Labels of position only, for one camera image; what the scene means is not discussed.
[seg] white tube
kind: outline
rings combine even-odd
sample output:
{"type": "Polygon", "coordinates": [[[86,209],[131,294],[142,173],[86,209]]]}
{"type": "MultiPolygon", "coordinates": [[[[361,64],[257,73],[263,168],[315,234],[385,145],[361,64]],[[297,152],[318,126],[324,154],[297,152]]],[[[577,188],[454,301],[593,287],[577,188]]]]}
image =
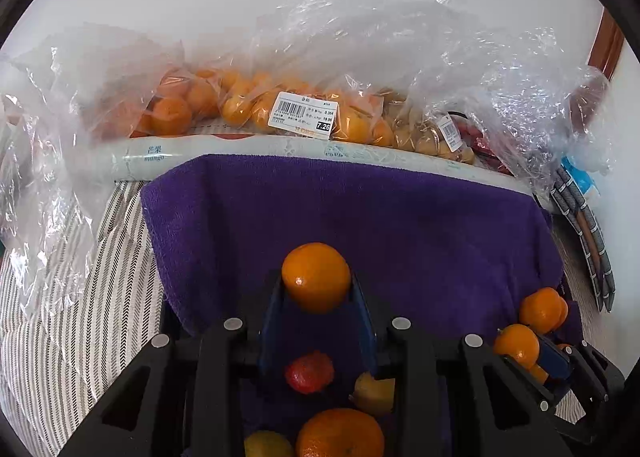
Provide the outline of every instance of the white tube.
{"type": "Polygon", "coordinates": [[[139,137],[108,143],[83,157],[81,169],[94,177],[149,181],[204,154],[303,157],[435,173],[531,195],[529,187],[498,172],[428,155],[348,142],[282,135],[139,137]]]}

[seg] red fruit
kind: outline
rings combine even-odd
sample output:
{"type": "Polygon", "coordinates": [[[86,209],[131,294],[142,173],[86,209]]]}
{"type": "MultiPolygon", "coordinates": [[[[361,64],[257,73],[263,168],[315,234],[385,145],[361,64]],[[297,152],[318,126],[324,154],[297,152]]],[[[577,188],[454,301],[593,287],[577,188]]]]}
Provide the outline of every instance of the red fruit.
{"type": "Polygon", "coordinates": [[[284,377],[297,392],[319,392],[334,380],[334,364],[326,354],[314,351],[293,361],[286,368],[284,377]]]}

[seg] screw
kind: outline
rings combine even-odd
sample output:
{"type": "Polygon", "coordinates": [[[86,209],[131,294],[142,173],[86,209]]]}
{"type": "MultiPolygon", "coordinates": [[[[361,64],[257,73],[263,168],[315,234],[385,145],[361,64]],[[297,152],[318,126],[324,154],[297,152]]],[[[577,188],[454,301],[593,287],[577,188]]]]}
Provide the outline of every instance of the screw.
{"type": "Polygon", "coordinates": [[[156,334],[153,338],[151,338],[151,345],[154,346],[156,349],[160,349],[166,346],[166,344],[168,343],[169,343],[169,336],[167,336],[166,334],[156,334]]]}
{"type": "Polygon", "coordinates": [[[478,348],[482,347],[482,338],[477,334],[467,334],[465,336],[465,343],[469,345],[469,347],[478,348]]]}
{"type": "Polygon", "coordinates": [[[227,318],[223,326],[228,331],[237,331],[242,327],[242,320],[240,318],[227,318]]]}
{"type": "Polygon", "coordinates": [[[391,325],[394,326],[394,329],[398,329],[399,331],[406,331],[409,327],[411,327],[411,322],[407,318],[398,316],[397,318],[393,318],[393,320],[391,320],[391,325]]]}

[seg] white sticker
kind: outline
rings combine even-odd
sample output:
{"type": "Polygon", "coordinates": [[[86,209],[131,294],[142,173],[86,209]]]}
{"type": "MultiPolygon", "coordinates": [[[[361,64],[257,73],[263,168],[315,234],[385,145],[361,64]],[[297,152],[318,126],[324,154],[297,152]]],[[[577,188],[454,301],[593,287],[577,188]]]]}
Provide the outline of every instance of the white sticker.
{"type": "Polygon", "coordinates": [[[447,146],[449,150],[455,152],[458,148],[460,148],[464,143],[462,138],[460,137],[460,132],[458,131],[458,127],[453,123],[451,116],[447,114],[446,116],[442,116],[436,122],[438,128],[442,132],[444,136],[444,140],[447,142],[447,146]]]}
{"type": "Polygon", "coordinates": [[[337,101],[316,100],[281,92],[271,109],[269,126],[306,137],[329,139],[337,110],[337,101]]]}

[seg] purple towel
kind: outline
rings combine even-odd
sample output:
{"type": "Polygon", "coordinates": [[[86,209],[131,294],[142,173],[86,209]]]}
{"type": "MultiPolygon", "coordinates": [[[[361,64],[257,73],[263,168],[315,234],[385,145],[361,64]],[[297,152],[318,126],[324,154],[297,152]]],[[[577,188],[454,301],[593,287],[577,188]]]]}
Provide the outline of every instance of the purple towel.
{"type": "MultiPolygon", "coordinates": [[[[309,242],[334,246],[394,313],[439,337],[473,332],[492,342],[498,328],[517,322],[524,297],[562,277],[531,197],[440,175],[207,155],[147,184],[142,203],[166,298],[190,333],[234,315],[240,294],[262,286],[268,270],[309,242]]],[[[362,371],[346,308],[314,317],[289,303],[285,317],[282,366],[319,349],[336,367],[334,395],[309,396],[305,407],[345,403],[362,371]]],[[[569,342],[582,339],[575,303],[563,330],[569,342]]],[[[303,419],[282,398],[299,398],[284,380],[278,386],[277,401],[256,403],[255,391],[245,390],[250,424],[295,433],[303,419]]]]}

